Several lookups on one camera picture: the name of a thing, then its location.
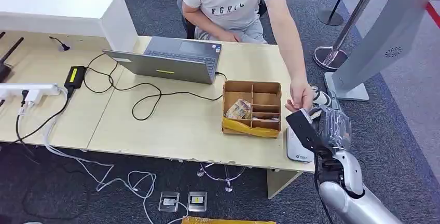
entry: man's left hand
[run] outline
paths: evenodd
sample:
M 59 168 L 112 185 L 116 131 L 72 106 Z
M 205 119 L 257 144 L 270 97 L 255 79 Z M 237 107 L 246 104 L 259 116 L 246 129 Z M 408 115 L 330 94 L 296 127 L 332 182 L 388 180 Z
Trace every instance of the man's left hand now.
M 313 102 L 313 91 L 307 82 L 307 78 L 293 78 L 290 84 L 292 100 L 287 100 L 285 107 L 295 112 L 301 108 L 310 110 Z

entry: speaker grille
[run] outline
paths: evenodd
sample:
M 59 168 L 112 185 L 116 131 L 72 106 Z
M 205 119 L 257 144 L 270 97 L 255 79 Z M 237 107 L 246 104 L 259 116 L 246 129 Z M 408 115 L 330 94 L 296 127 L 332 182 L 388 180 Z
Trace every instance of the speaker grille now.
M 385 57 L 393 58 L 402 53 L 401 47 L 393 47 L 385 52 Z

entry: metal stanchion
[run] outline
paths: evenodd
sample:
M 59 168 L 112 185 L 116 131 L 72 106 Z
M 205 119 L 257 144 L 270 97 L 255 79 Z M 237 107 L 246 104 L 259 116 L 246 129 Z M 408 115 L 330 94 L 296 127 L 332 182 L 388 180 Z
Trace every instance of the metal stanchion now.
M 332 47 L 319 46 L 315 49 L 313 59 L 319 66 L 329 71 L 336 71 L 342 63 L 348 59 L 347 54 L 340 50 L 340 48 L 344 40 L 347 38 L 350 29 L 356 24 L 356 21 L 361 16 L 369 1 L 370 0 L 359 0 L 353 14 L 351 14 L 347 24 L 344 26 L 341 34 L 339 34 L 339 37 L 336 39 Z
M 343 23 L 343 18 L 339 13 L 336 13 L 336 9 L 338 8 L 339 3 L 341 3 L 341 0 L 338 0 L 336 2 L 333 10 L 320 10 L 318 12 L 319 21 L 321 21 L 323 24 L 331 26 L 341 25 Z

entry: beige desk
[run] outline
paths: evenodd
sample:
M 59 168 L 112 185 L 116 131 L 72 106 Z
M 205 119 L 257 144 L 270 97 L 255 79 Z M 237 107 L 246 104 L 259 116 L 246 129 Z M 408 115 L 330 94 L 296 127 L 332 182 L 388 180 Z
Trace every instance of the beige desk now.
M 57 36 L 72 49 L 60 51 L 60 45 L 49 39 L 47 34 L 7 32 L 0 39 L 0 55 L 6 53 L 20 38 L 24 41 L 12 53 L 7 64 L 13 66 L 8 83 L 58 83 L 63 86 L 71 66 L 87 64 L 101 53 L 100 48 L 108 48 L 102 38 Z M 115 62 L 110 59 L 98 59 L 93 67 L 110 72 Z M 118 77 L 122 72 L 119 67 L 115 71 Z M 105 76 L 96 73 L 87 75 L 91 87 L 104 89 L 108 87 Z M 51 144 L 58 147 L 86 149 L 93 132 L 104 112 L 104 108 L 112 94 L 112 90 L 95 94 L 83 85 L 73 95 L 67 110 L 59 118 L 51 132 Z M 21 97 L 14 97 L 0 107 L 0 140 L 12 142 L 17 139 L 15 122 L 20 107 Z M 64 105 L 64 96 L 43 97 L 38 105 L 26 112 L 20 122 L 20 134 L 25 136 L 35 130 L 44 120 L 58 112 Z M 42 132 L 25 140 L 29 144 L 42 144 Z
M 139 37 L 135 52 L 142 53 L 150 38 Z M 277 46 L 223 43 L 217 71 L 232 80 L 278 81 L 282 102 L 289 94 L 290 78 Z M 215 98 L 221 95 L 224 79 L 214 85 L 137 76 L 124 69 L 117 87 L 127 88 L 141 82 L 158 86 L 163 93 L 189 91 Z M 114 91 L 87 149 L 103 152 L 188 161 L 214 162 L 281 170 L 267 172 L 268 197 L 272 198 L 302 172 L 313 172 L 313 163 L 300 163 L 286 156 L 285 136 L 277 139 L 221 132 L 222 100 L 211 102 L 191 95 L 163 96 L 154 115 L 145 121 L 131 116 L 136 101 L 158 93 L 151 86 Z M 145 117 L 155 99 L 137 106 L 135 114 Z M 282 110 L 282 129 L 287 127 Z
M 46 34 L 9 32 L 0 39 L 0 54 L 20 36 L 25 40 L 7 61 L 15 72 L 7 81 L 11 83 L 56 82 L 62 86 L 71 66 L 85 66 L 101 53 L 101 49 L 108 49 L 101 38 L 57 36 L 72 47 L 63 52 Z M 149 37 L 139 37 L 134 51 L 143 52 L 149 40 Z M 114 65 L 112 59 L 102 56 L 92 67 L 110 72 Z M 217 70 L 233 80 L 278 81 L 282 85 L 282 101 L 289 97 L 290 79 L 277 46 L 223 43 Z M 113 75 L 119 88 L 150 82 L 164 93 L 189 91 L 211 98 L 221 95 L 224 82 L 222 76 L 217 76 L 214 85 L 136 76 L 121 66 Z M 108 87 L 107 78 L 96 73 L 88 74 L 87 81 L 97 90 Z M 267 170 L 269 198 L 302 172 L 314 170 L 313 163 L 293 162 L 287 158 L 284 135 L 273 139 L 223 134 L 222 100 L 211 102 L 182 94 L 163 96 L 150 119 L 135 120 L 131 116 L 133 104 L 156 93 L 154 88 L 142 86 L 125 92 L 112 89 L 95 94 L 83 85 L 75 91 L 51 133 L 50 142 L 57 147 L 280 170 Z M 0 141 L 16 140 L 15 120 L 20 101 L 20 97 L 15 97 L 0 108 Z M 135 114 L 138 117 L 148 115 L 154 101 L 150 99 L 139 104 Z M 43 97 L 38 105 L 26 112 L 20 123 L 20 133 L 26 135 L 34 130 L 63 104 L 62 95 Z M 287 114 L 283 108 L 282 117 Z M 41 132 L 26 142 L 41 144 Z

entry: yellow sticker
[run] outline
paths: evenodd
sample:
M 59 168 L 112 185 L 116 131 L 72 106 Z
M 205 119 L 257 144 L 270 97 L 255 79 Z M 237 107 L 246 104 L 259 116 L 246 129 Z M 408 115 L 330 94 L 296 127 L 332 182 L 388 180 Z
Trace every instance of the yellow sticker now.
M 191 197 L 192 203 L 203 203 L 203 197 Z
M 156 69 L 156 71 L 161 72 L 161 73 L 174 74 L 174 72 L 172 72 L 172 71 L 165 71 L 165 70 L 158 70 L 158 69 Z
M 73 82 L 73 80 L 75 79 L 75 75 L 76 75 L 76 71 L 77 70 L 78 70 L 77 68 L 73 69 L 73 72 L 72 72 L 72 75 L 70 76 L 70 81 L 69 82 Z

